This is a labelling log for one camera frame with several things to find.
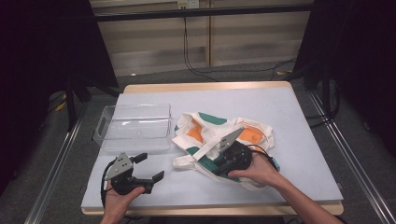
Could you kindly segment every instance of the metal rail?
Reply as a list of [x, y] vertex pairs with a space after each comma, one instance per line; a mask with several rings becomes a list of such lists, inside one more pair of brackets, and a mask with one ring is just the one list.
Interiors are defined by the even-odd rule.
[[329, 7], [340, 7], [340, 4], [296, 4], [296, 5], [276, 5], [263, 7], [209, 7], [185, 10], [164, 10], [148, 12], [128, 12], [128, 13], [101, 13], [95, 14], [96, 21], [137, 21], [151, 19], [167, 18], [185, 18], [185, 17], [204, 17], [204, 16], [225, 16], [240, 14], [260, 14], [260, 13], [280, 13], [280, 12], [298, 12], [312, 11], [314, 9], [328, 9]]
[[[322, 108], [322, 102], [320, 101], [318, 94], [311, 92], [310, 97], [319, 114], [323, 116], [323, 121], [328, 120], [329, 118], [325, 118], [326, 114], [324, 109]], [[349, 146], [347, 140], [341, 134], [335, 122], [333, 120], [330, 120], [326, 122], [326, 126], [330, 134], [332, 135], [332, 138], [334, 139], [336, 145], [343, 154], [346, 163], [356, 177], [358, 183], [361, 185], [361, 189], [366, 194], [367, 199], [370, 201], [372, 207], [378, 214], [378, 217], [381, 219], [381, 222], [384, 224], [396, 223], [396, 219], [390, 212], [384, 198], [364, 171], [363, 167], [353, 153], [352, 148]]]
[[61, 150], [59, 151], [55, 163], [53, 163], [52, 168], [49, 172], [47, 180], [41, 188], [39, 195], [35, 198], [35, 203], [24, 222], [25, 224], [40, 223], [41, 218], [43, 217], [44, 212], [47, 208], [47, 205], [50, 202], [50, 197], [55, 190], [55, 186], [58, 182], [59, 176], [61, 175], [61, 171], [64, 168], [64, 163], [66, 162], [67, 155], [69, 154], [70, 148], [73, 146], [74, 140], [78, 134], [78, 129], [81, 125], [81, 118], [84, 115], [86, 108], [87, 103], [83, 105], [82, 111], [78, 116], [78, 120], [73, 129], [69, 133], [67, 133]]

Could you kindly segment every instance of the wall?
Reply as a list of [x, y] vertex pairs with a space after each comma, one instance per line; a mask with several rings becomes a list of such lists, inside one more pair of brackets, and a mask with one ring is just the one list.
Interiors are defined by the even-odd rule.
[[[252, 7], [312, 0], [201, 0], [200, 7]], [[172, 0], [91, 0], [94, 13], [177, 9]], [[193, 67], [296, 57], [309, 12], [187, 18]], [[117, 77], [185, 69], [184, 20], [107, 21], [99, 27]]]

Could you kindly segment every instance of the transparent storage bin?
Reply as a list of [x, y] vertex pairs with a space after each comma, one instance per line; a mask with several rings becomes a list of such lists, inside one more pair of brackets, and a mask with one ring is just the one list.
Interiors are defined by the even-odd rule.
[[113, 105], [103, 110], [93, 140], [108, 152], [170, 148], [170, 105]]

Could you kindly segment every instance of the black wire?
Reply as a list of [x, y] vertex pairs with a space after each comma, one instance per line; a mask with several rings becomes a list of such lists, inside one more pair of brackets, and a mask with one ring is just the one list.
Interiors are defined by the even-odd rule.
[[297, 222], [298, 224], [300, 224], [300, 222], [299, 222], [299, 220], [297, 218], [292, 218], [286, 224], [290, 224], [291, 222]]
[[263, 155], [267, 159], [269, 159], [269, 157], [270, 157], [267, 153], [265, 153], [263, 151], [251, 150], [251, 152]]
[[326, 118], [326, 115], [313, 115], [313, 116], [305, 116], [306, 119], [320, 119]]
[[136, 221], [136, 220], [142, 219], [143, 217], [128, 217], [128, 216], [125, 216], [124, 218], [128, 219], [128, 221], [125, 222], [125, 224], [128, 224], [128, 223], [130, 223], [132, 221]]
[[112, 166], [114, 164], [114, 162], [116, 161], [116, 159], [114, 159], [114, 161], [111, 161], [108, 163], [107, 167], [105, 168], [105, 170], [103, 171], [103, 175], [102, 175], [102, 183], [100, 185], [100, 194], [101, 194], [101, 199], [102, 199], [102, 205], [103, 207], [105, 207], [106, 205], [106, 194], [108, 192], [108, 190], [105, 189], [105, 177], [107, 174], [107, 170], [108, 168], [110, 168], [110, 166]]
[[206, 76], [205, 74], [211, 74], [211, 73], [223, 73], [223, 72], [265, 72], [265, 71], [273, 71], [277, 69], [278, 67], [284, 65], [285, 63], [292, 63], [293, 60], [296, 58], [289, 59], [285, 62], [278, 63], [274, 67], [271, 68], [264, 68], [264, 69], [258, 69], [258, 70], [238, 70], [238, 69], [232, 69], [232, 70], [210, 70], [210, 71], [202, 71], [202, 70], [197, 70], [196, 68], [193, 68], [191, 63], [190, 63], [190, 58], [189, 58], [189, 42], [188, 42], [188, 35], [187, 35], [187, 22], [186, 18], [184, 18], [184, 63], [186, 64], [187, 68], [193, 72], [195, 75], [200, 76], [200, 77], [207, 77], [211, 80], [217, 81], [218, 80], [214, 79], [213, 77]]
[[281, 67], [281, 66], [283, 66], [283, 65], [286, 64], [286, 63], [294, 63], [294, 60], [295, 60], [295, 59], [296, 59], [296, 58], [292, 58], [292, 59], [287, 60], [287, 61], [285, 61], [285, 62], [283, 62], [283, 63], [278, 63], [277, 65], [275, 65], [275, 67], [273, 68], [273, 71], [272, 71], [272, 74], [271, 74], [271, 78], [270, 78], [269, 81], [272, 81], [272, 80], [274, 79], [275, 70], [276, 70], [278, 67]]
[[199, 77], [206, 77], [209, 78], [213, 81], [219, 82], [217, 79], [213, 78], [213, 77], [209, 77], [206, 76], [204, 74], [208, 73], [208, 72], [201, 72], [198, 71], [196, 69], [194, 69], [191, 64], [190, 64], [190, 59], [189, 59], [189, 42], [188, 42], [188, 38], [187, 38], [187, 22], [186, 22], [186, 18], [184, 17], [184, 64], [186, 64], [187, 68], [189, 68], [189, 70], [194, 73], [196, 76]]
[[262, 152], [265, 153], [268, 156], [268, 153], [260, 146], [257, 146], [257, 145], [254, 145], [254, 144], [250, 144], [250, 145], [247, 145], [247, 147], [259, 147], [262, 150]]
[[332, 96], [332, 104], [334, 105], [334, 110], [331, 111], [329, 115], [321, 115], [321, 116], [318, 116], [318, 118], [327, 118], [327, 117], [329, 117], [329, 118], [323, 120], [323, 121], [320, 122], [320, 123], [310, 125], [309, 128], [310, 128], [310, 129], [317, 128], [317, 127], [319, 127], [320, 125], [325, 124], [325, 123], [330, 122], [330, 121], [332, 121], [333, 119], [335, 119], [335, 116], [337, 115], [338, 110], [339, 110], [339, 108], [340, 108], [340, 101], [341, 101], [341, 96], [340, 96], [339, 88], [338, 88], [338, 86], [335, 86], [335, 92], [334, 92], [334, 94], [333, 94], [333, 96]]

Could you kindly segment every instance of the wooden table edge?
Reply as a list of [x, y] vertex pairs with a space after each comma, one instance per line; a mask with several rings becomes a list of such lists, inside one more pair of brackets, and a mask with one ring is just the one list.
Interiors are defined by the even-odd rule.
[[[331, 214], [338, 216], [344, 212], [341, 202], [320, 204]], [[81, 208], [83, 214], [88, 216], [101, 216], [103, 208]], [[127, 216], [156, 217], [156, 216], [244, 216], [244, 217], [269, 217], [269, 216], [294, 216], [295, 211], [288, 205], [243, 205], [226, 207], [144, 207], [131, 208]]]
[[204, 83], [167, 83], [128, 85], [123, 93], [159, 92], [159, 91], [208, 91], [289, 87], [287, 81], [254, 81], [254, 82], [204, 82]]

